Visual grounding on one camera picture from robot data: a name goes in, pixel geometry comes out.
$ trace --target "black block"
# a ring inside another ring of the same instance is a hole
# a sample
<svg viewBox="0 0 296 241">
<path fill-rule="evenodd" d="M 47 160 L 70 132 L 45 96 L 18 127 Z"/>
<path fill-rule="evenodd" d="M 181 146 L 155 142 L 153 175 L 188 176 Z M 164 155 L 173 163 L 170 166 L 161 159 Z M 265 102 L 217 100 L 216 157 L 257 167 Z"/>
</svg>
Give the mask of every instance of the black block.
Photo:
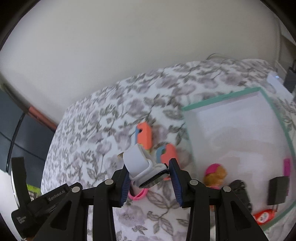
<svg viewBox="0 0 296 241">
<path fill-rule="evenodd" d="M 292 93 L 293 90 L 295 89 L 295 85 L 296 85 L 296 73 L 292 68 L 289 68 L 285 78 L 284 86 L 290 93 Z"/>
<path fill-rule="evenodd" d="M 289 177 L 275 177 L 269 180 L 267 205 L 276 205 L 286 201 Z"/>
</svg>

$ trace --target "dark cabinet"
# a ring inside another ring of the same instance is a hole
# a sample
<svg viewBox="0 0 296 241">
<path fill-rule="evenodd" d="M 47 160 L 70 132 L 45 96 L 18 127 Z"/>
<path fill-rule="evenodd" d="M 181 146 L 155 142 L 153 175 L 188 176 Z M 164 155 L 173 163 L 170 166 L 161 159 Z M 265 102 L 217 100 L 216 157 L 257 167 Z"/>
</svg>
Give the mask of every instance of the dark cabinet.
<svg viewBox="0 0 296 241">
<path fill-rule="evenodd" d="M 41 186 L 53 131 L 25 114 L 0 90 L 0 169 L 11 173 L 10 159 L 24 157 L 27 183 Z"/>
<path fill-rule="evenodd" d="M 5 172 L 7 155 L 11 141 L 0 134 L 0 169 Z"/>
<path fill-rule="evenodd" d="M 0 132 L 12 139 L 23 111 L 0 90 Z"/>
<path fill-rule="evenodd" d="M 27 184 L 40 188 L 45 160 L 34 156 L 24 149 L 18 147 L 16 144 L 13 146 L 11 157 L 23 156 L 25 160 L 25 169 L 27 173 Z"/>
<path fill-rule="evenodd" d="M 54 133 L 32 117 L 26 115 L 18 130 L 15 144 L 46 160 Z"/>
</svg>

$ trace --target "green object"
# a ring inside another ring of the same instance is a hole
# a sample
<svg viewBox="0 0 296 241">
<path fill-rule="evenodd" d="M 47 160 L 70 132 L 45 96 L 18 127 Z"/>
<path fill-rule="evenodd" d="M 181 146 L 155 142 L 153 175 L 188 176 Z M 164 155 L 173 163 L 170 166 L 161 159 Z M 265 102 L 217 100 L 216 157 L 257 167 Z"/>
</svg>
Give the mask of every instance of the green object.
<svg viewBox="0 0 296 241">
<path fill-rule="evenodd" d="M 29 184 L 27 184 L 27 188 L 28 188 L 29 192 L 37 193 L 38 196 L 41 196 L 41 189 L 40 188 L 34 187 L 32 185 L 29 185 Z"/>
</svg>

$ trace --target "doll head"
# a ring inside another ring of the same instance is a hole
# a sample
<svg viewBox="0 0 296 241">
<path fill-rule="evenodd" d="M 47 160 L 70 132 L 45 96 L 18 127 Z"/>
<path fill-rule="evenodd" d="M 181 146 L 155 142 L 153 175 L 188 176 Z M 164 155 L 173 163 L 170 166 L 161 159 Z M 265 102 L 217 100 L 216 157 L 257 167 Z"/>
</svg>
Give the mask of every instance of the doll head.
<svg viewBox="0 0 296 241">
<path fill-rule="evenodd" d="M 225 168 L 218 163 L 210 165 L 205 171 L 204 184 L 206 186 L 220 187 L 227 176 Z"/>
</svg>

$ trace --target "floral bedspread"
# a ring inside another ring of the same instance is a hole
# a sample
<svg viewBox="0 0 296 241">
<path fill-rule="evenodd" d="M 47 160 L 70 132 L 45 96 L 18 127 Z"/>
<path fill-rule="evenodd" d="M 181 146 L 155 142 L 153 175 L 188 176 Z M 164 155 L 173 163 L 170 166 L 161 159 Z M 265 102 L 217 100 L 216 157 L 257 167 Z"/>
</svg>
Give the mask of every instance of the floral bedspread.
<svg viewBox="0 0 296 241">
<path fill-rule="evenodd" d="M 52 140 L 42 193 L 64 183 L 80 182 L 83 188 L 91 188 L 111 178 L 115 170 L 123 167 L 117 155 L 134 144 L 136 125 L 143 121 L 152 127 L 153 150 L 173 143 L 181 168 L 194 177 L 181 108 L 245 88 L 262 87 L 294 137 L 295 105 L 280 99 L 266 81 L 272 70 L 263 60 L 194 61 L 133 76 L 77 101 L 65 112 Z M 146 198 L 127 200 L 113 212 L 118 241 L 185 240 L 189 209 L 179 208 L 169 181 L 150 188 Z M 88 239 L 92 240 L 92 207 Z"/>
</svg>

